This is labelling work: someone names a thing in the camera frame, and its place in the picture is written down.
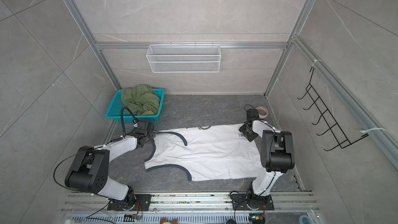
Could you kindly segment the teal plastic basket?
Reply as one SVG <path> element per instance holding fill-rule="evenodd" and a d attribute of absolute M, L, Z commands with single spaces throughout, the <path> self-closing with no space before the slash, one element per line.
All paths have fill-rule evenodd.
<path fill-rule="evenodd" d="M 156 115 L 136 116 L 136 118 L 138 120 L 152 121 L 152 122 L 157 122 L 159 120 L 160 112 L 161 112 L 161 109 L 163 106 L 163 101 L 164 101 L 164 90 L 161 88 L 154 88 L 154 92 L 160 99 L 158 113 Z M 120 113 L 121 113 L 122 107 L 123 107 L 123 104 L 122 104 L 122 100 L 121 100 L 121 90 L 118 90 L 115 93 L 115 95 L 107 109 L 105 117 L 108 119 L 113 119 L 115 121 L 121 122 Z M 123 119 L 124 119 L 124 122 L 133 122 L 134 121 L 133 117 L 126 111 L 123 112 Z"/>

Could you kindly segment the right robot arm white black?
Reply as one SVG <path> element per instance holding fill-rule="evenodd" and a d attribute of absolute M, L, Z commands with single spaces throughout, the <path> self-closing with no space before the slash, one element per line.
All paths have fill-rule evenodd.
<path fill-rule="evenodd" d="M 246 122 L 239 128 L 243 136 L 252 142 L 261 138 L 261 169 L 257 178 L 247 189 L 248 204 L 266 202 L 276 181 L 295 166 L 292 134 L 271 126 L 260 118 L 258 110 L 246 110 Z"/>

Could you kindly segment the white tank top navy trim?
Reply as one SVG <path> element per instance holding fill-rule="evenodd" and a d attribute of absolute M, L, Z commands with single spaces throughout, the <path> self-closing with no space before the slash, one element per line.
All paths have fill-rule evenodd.
<path fill-rule="evenodd" d="M 240 127 L 239 123 L 207 130 L 164 130 L 154 138 L 145 169 L 178 168 L 189 181 L 257 177 L 262 167 L 258 147 L 240 133 Z"/>

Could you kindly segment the green tank top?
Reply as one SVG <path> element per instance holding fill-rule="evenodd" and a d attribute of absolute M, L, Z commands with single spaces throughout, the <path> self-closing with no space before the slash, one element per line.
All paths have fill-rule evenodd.
<path fill-rule="evenodd" d="M 160 98 L 148 85 L 137 85 L 133 88 L 121 89 L 121 102 L 134 115 L 152 116 L 160 109 Z"/>

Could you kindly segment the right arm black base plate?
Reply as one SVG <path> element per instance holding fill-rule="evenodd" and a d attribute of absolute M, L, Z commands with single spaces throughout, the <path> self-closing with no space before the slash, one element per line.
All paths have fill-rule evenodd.
<path fill-rule="evenodd" d="M 273 211 L 274 203 L 271 195 L 266 197 L 253 194 L 230 193 L 234 211 Z"/>

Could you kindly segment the roll of white tape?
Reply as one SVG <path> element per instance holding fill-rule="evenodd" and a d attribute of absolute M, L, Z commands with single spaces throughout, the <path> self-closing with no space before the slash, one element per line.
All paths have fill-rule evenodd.
<path fill-rule="evenodd" d="M 257 110 L 257 113 L 259 115 L 259 118 L 261 118 L 261 119 L 265 119 L 268 116 L 268 114 L 269 114 L 267 108 L 265 108 L 263 106 L 258 106 L 256 108 L 256 110 Z"/>

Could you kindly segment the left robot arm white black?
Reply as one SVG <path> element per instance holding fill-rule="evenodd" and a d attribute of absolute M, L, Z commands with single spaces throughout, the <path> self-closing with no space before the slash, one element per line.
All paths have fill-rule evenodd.
<path fill-rule="evenodd" d="M 110 178 L 109 164 L 121 155 L 144 146 L 154 137 L 153 123 L 140 121 L 131 132 L 124 132 L 107 144 L 81 147 L 66 174 L 66 187 L 115 201 L 133 201 L 133 187 Z"/>

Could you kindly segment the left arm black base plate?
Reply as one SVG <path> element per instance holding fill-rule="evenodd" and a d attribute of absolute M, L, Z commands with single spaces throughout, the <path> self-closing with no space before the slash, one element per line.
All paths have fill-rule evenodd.
<path fill-rule="evenodd" d="M 108 211 L 148 211 L 151 202 L 151 194 L 127 195 L 124 200 L 111 199 L 107 207 Z"/>

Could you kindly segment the aluminium front rail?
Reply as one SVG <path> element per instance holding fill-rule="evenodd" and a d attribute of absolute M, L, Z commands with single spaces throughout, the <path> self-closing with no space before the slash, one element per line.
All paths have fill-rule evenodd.
<path fill-rule="evenodd" d="M 149 213 L 232 213 L 229 192 L 153 192 Z M 276 213 L 319 213 L 320 209 L 311 192 L 271 193 Z M 262 211 L 236 211 L 255 213 Z"/>

